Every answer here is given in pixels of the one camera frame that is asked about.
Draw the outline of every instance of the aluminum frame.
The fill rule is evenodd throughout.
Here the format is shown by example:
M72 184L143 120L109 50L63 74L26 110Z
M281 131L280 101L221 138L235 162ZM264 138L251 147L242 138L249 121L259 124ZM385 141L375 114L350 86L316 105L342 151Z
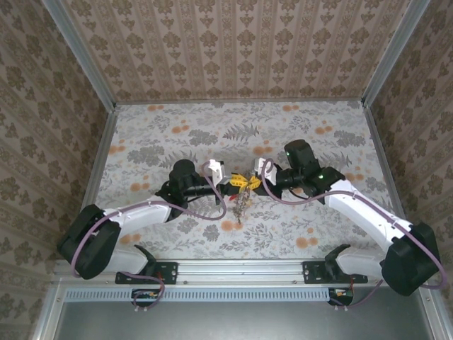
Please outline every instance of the aluminum frame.
M172 290L191 288L325 288L345 287L344 284L306 284L302 273L303 261L290 260L158 260L179 263L178 281L168 285ZM376 280L357 284L357 287L372 287ZM52 340L62 315L66 292L71 288L156 288L156 285L116 285L115 274L101 274L91 280L74 278L70 265L63 260L57 262L55 275L50 283L42 314L38 321L34 340ZM419 289L425 313L435 340L452 339L451 324L439 292Z
M369 107L364 107L364 114L369 125L370 133L376 148L379 163L389 190L391 202L397 215L405 217L404 211L391 177L389 165L386 161L384 148L379 139L376 125ZM112 114L111 121L106 125L102 144L96 156L93 173L90 177L84 204L93 203L96 199L103 166L110 146L117 113ZM306 285L302 273L303 261L315 259L285 259L285 260L159 260L179 263L178 282L169 287L184 290L185 288L295 288L295 287L344 287L345 285ZM114 288L115 276L102 274L91 280L74 278L71 275L70 265L66 261L58 261L55 266L55 275L50 283L50 289L42 309L34 340L51 340L61 317L64 296L67 289L74 287L85 288ZM377 280L357 286L372 287ZM155 285L121 285L122 287L155 288ZM419 289L423 307L435 340L453 340L453 328L449 320L445 304L438 291Z

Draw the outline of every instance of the floral tablecloth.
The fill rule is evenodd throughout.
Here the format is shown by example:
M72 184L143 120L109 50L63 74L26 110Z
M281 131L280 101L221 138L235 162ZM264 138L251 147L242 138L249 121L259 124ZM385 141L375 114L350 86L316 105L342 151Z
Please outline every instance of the floral tablecloth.
M96 201L100 208L148 198L168 180L179 159L191 159L197 170L208 159L222 160L231 171L245 173L255 158L272 157L286 168L284 145L302 138L321 165L337 168L391 209L358 101L127 105L116 111L119 118ZM287 194L283 198L297 200ZM241 223L233 214L235 201L226 203L229 211L221 221L182 215L120 242L122 247L141 244L161 259L293 259L322 257L342 243L377 246L348 218L318 202L294 207L252 193ZM214 198L196 200L190 208L220 214Z

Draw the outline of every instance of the floral wallpaper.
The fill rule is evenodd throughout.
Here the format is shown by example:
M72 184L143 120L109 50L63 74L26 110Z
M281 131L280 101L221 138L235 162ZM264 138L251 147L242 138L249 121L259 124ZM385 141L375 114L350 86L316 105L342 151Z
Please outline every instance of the floral wallpaper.
M406 214L436 232L453 316L453 2L432 0L372 104Z
M27 339L106 113L40 1L0 1L0 339Z
M391 209L373 141L358 101L287 103L199 103L117 106L117 127L96 204L117 208L147 199L168 180L179 159L197 170L222 160L245 174L257 157L289 166L283 147L304 138L323 165L342 171L363 193ZM296 200L290 195L284 199ZM251 193L241 221L235 200L218 222L182 215L124 236L122 247L141 244L160 259L268 259L325 256L342 243L376 244L339 212L320 203L281 205ZM214 198L189 208L215 216Z
M409 0L64 0L117 101L359 98Z

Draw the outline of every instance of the ventilated metal strip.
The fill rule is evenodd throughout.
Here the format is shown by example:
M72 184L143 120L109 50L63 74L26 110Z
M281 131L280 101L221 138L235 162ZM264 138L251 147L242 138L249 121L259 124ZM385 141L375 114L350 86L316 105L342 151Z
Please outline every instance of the ventilated metal strip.
M132 288L70 288L65 302L130 302ZM328 301L328 288L167 288L162 302Z

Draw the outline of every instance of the gray panel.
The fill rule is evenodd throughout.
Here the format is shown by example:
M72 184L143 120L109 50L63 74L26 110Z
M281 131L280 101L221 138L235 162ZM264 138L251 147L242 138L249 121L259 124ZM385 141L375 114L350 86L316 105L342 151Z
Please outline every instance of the gray panel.
M163 302L134 312L124 302L66 303L56 339L433 339L419 295L377 291L357 309L326 302Z

